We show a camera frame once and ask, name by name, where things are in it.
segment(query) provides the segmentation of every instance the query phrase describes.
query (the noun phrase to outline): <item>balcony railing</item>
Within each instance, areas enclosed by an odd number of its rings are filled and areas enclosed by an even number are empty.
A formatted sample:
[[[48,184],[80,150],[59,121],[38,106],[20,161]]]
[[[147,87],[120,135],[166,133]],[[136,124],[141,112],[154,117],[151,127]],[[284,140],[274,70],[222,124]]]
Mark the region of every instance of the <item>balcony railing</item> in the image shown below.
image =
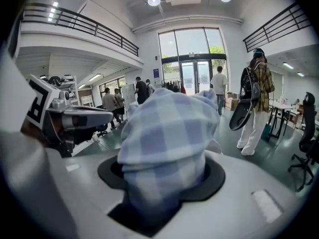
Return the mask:
[[[297,3],[294,3],[247,36],[243,41],[247,52],[250,52],[308,26],[311,26],[311,23],[306,14]]]
[[[108,27],[84,15],[44,3],[28,3],[24,8],[22,22],[45,23],[64,26],[111,42],[132,54],[139,56],[139,48]]]

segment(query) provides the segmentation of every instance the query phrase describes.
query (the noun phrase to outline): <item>floor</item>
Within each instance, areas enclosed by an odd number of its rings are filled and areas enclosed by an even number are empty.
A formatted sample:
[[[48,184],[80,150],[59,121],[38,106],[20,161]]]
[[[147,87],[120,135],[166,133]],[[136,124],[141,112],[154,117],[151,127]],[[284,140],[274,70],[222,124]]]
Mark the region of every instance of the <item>floor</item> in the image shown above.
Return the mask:
[[[225,155],[247,160],[261,167],[276,179],[281,181],[291,190],[295,191],[301,184],[303,172],[299,168],[294,168],[291,173],[287,171],[292,164],[298,163],[296,160],[291,161],[293,154],[300,157],[305,157],[305,154],[299,151],[299,141],[302,137],[300,130],[287,127],[286,133],[283,136],[284,130],[281,132],[281,137],[276,140],[271,138],[269,142],[260,140],[253,156],[242,156],[241,151],[237,149],[237,141],[241,135],[241,129],[231,131],[229,129],[229,121],[232,116],[232,111],[227,108],[223,109],[223,114],[220,117],[220,123],[215,133],[215,138],[219,142],[222,152]],[[123,124],[116,124],[117,128],[107,135],[100,137],[99,142],[94,142],[87,148],[83,149],[77,156],[90,155],[103,150],[113,150],[121,147],[121,131]],[[315,174],[319,170],[319,165],[311,166],[311,170]],[[303,196],[310,186],[305,186],[303,190],[297,193],[298,196]]]

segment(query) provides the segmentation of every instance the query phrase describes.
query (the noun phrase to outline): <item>whiteboard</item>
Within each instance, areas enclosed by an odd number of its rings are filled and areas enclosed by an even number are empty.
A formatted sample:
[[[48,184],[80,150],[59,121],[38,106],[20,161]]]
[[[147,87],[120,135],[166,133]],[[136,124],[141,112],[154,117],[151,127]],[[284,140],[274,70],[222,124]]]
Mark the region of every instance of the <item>whiteboard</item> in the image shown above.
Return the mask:
[[[135,88],[133,83],[122,86],[122,93],[126,107],[136,101],[134,92]]]

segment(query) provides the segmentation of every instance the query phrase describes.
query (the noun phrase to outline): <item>blue checkered fabric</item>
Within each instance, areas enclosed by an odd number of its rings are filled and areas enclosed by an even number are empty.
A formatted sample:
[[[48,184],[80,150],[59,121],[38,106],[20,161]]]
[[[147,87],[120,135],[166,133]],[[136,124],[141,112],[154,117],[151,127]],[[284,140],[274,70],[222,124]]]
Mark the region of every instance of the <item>blue checkered fabric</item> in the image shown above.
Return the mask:
[[[212,89],[194,96],[159,89],[129,106],[118,163],[130,204],[148,223],[174,212],[180,192],[203,180],[203,151],[209,144],[220,148],[213,140],[216,100]]]

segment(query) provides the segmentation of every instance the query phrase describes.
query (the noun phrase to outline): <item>cardboard box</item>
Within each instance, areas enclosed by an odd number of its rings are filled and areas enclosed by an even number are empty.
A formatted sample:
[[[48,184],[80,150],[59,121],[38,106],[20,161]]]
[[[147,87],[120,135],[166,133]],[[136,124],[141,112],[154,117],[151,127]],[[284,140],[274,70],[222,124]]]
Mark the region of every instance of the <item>cardboard box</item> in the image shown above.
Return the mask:
[[[226,93],[226,99],[227,98],[233,98],[233,99],[238,99],[238,94],[234,92],[227,92]]]
[[[238,105],[238,99],[227,98],[225,99],[225,107],[231,111],[234,111]]]

